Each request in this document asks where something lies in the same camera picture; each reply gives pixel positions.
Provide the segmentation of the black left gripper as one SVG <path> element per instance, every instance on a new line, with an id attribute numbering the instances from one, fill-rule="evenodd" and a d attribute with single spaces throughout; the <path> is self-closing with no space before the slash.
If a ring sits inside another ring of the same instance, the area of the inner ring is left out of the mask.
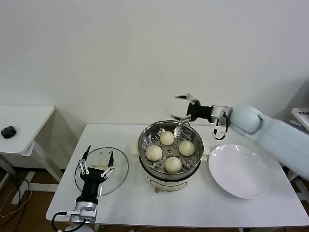
<path id="1" fill-rule="evenodd" d="M 113 151 L 110 152 L 107 170 L 104 171 L 96 168 L 88 168 L 86 160 L 89 155 L 90 148 L 91 145 L 88 146 L 87 150 L 82 155 L 82 158 L 78 161 L 80 178 L 84 181 L 84 185 L 81 195 L 76 199 L 76 203 L 98 203 L 99 185 L 106 181 L 105 178 L 108 178 L 108 176 L 115 170 Z"/>

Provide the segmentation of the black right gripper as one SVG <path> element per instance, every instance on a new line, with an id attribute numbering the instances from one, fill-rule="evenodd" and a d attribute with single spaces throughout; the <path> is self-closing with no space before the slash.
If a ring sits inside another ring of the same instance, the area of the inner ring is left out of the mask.
<path id="1" fill-rule="evenodd" d="M 186 95 L 177 95 L 175 96 L 177 99 L 182 99 L 189 101 L 188 109 L 186 116 L 175 116 L 171 115 L 173 119 L 175 119 L 178 122 L 194 122 L 198 118 L 206 119 L 208 122 L 213 122 L 211 118 L 211 113 L 213 106 L 202 106 L 200 104 L 200 101 L 195 99 L 191 94 Z"/>

